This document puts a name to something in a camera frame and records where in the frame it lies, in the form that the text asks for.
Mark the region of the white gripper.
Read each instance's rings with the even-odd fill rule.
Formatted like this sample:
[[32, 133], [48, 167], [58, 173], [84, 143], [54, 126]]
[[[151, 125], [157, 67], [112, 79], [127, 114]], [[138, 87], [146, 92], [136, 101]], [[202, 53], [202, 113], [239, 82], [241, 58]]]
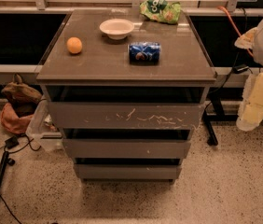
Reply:
[[[251, 28], [238, 37], [234, 45], [239, 49], [253, 49], [257, 28]], [[263, 120], [263, 72], [250, 75], [244, 85], [242, 102], [236, 120], [237, 127], [242, 131], [252, 131]]]

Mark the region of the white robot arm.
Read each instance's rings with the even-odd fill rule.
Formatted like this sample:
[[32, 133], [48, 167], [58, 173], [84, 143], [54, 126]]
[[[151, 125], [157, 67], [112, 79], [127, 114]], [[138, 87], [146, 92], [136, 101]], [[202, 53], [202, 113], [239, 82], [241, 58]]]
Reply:
[[[240, 49], [250, 49], [254, 61], [263, 66], [263, 19], [257, 27], [241, 35], [235, 41], [235, 46]], [[236, 125], [242, 131], [252, 131], [262, 120], [263, 71], [258, 75], [250, 75], [245, 81]]]

